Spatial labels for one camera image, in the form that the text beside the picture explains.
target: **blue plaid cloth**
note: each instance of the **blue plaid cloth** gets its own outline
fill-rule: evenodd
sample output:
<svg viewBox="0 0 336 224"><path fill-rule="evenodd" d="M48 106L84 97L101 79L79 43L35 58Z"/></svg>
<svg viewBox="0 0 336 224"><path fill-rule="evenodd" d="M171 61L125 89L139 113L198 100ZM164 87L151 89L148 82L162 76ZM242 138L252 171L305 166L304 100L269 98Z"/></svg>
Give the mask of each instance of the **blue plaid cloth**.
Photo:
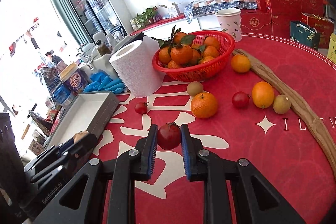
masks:
<svg viewBox="0 0 336 224"><path fill-rule="evenodd" d="M189 3L184 8L184 15L188 23L191 23L194 16L199 16L203 14L213 13L215 11L229 9L229 8L239 8L239 9L258 9L256 2L246 2L246 1L234 1L234 2L223 2L215 3L211 5L206 5L203 7L194 7L194 2Z"/></svg>

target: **green gift bag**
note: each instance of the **green gift bag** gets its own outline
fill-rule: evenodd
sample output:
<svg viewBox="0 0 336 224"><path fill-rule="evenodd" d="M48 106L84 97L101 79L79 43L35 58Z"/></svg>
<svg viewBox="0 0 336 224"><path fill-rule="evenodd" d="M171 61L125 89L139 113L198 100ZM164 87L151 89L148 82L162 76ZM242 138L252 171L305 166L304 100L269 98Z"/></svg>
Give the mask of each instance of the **green gift bag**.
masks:
<svg viewBox="0 0 336 224"><path fill-rule="evenodd" d="M321 34L301 21L291 21L291 40L319 50Z"/></svg>

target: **brown bottle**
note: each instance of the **brown bottle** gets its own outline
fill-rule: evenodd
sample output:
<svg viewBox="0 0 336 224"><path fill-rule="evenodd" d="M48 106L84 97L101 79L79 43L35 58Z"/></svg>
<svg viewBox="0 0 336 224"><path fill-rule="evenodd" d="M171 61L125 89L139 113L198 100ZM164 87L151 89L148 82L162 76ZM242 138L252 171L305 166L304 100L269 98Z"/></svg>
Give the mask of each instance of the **brown bottle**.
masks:
<svg viewBox="0 0 336 224"><path fill-rule="evenodd" d="M104 54L110 54L111 50L105 45L105 43L102 43L101 40L98 40L96 42L96 48L100 54L100 56L103 56Z"/></svg>

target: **pink floral paper cup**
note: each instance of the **pink floral paper cup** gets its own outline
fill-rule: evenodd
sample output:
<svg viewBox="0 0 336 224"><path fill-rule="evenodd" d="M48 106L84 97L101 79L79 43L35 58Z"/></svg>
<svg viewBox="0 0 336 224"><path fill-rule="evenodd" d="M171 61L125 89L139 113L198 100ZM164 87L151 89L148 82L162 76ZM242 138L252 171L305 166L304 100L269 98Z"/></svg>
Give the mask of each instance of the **pink floral paper cup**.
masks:
<svg viewBox="0 0 336 224"><path fill-rule="evenodd" d="M215 16L223 32L233 36L236 42L242 39L240 9L231 8L215 12Z"/></svg>

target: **red plastic basket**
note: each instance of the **red plastic basket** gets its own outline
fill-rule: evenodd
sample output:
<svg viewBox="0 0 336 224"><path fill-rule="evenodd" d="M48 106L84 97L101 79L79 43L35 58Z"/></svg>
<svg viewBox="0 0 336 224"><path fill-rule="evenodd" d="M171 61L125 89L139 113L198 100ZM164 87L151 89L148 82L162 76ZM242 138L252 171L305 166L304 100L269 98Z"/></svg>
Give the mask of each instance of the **red plastic basket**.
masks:
<svg viewBox="0 0 336 224"><path fill-rule="evenodd" d="M158 50L152 60L153 67L158 71L166 73L171 78L182 82L202 81L219 73L225 67L230 54L235 49L235 39L231 35L220 31L207 30L193 32L190 34L196 35L194 43L200 45L206 36L216 37L220 43L220 55L214 60L204 64L181 69L167 69L165 68L165 65L159 60L160 50Z"/></svg>

